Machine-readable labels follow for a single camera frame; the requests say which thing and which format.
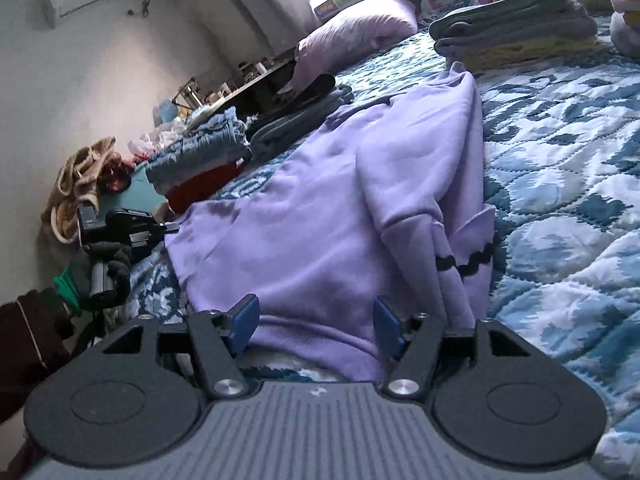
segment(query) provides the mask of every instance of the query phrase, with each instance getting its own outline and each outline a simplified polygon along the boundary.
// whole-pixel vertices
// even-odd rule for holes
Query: circular mount
[[[200,415],[187,381],[139,355],[82,359],[37,387],[25,406],[31,438],[61,462],[87,468],[143,462],[173,447]]]
[[[432,409],[457,446],[527,470],[588,458],[607,421],[600,397],[546,356],[489,358],[444,384]]]

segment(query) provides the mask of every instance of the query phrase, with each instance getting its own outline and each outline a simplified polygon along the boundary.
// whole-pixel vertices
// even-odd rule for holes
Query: gray gripper base
[[[264,383],[220,402],[186,442],[149,462],[88,470],[46,459],[30,480],[600,480],[587,464],[510,472],[451,447],[416,404],[372,384]]]

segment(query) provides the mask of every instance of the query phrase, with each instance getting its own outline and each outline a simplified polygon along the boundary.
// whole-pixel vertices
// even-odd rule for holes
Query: green cuff
[[[78,300],[78,291],[76,290],[74,282],[71,280],[71,276],[69,276],[68,267],[60,276],[53,279],[53,288],[56,289],[56,292],[60,298],[62,298],[62,301],[71,307],[75,316],[80,316],[82,314]]]

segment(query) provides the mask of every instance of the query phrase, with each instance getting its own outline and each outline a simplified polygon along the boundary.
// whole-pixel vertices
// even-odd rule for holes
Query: folded gray towel
[[[429,26],[434,40],[473,36],[489,27],[519,22],[548,12],[572,9],[569,0],[501,0],[492,4],[452,10]]]

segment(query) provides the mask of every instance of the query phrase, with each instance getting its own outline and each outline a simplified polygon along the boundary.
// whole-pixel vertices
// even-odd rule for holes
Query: sweatshirt sleeve
[[[62,342],[74,327],[52,288],[0,306],[0,423],[70,356]]]
[[[494,211],[482,203],[482,110],[473,76],[454,63],[392,98],[382,120],[356,152],[376,231],[426,311],[472,327],[486,314],[490,266],[481,279],[460,269],[473,267],[472,255],[494,236]]]

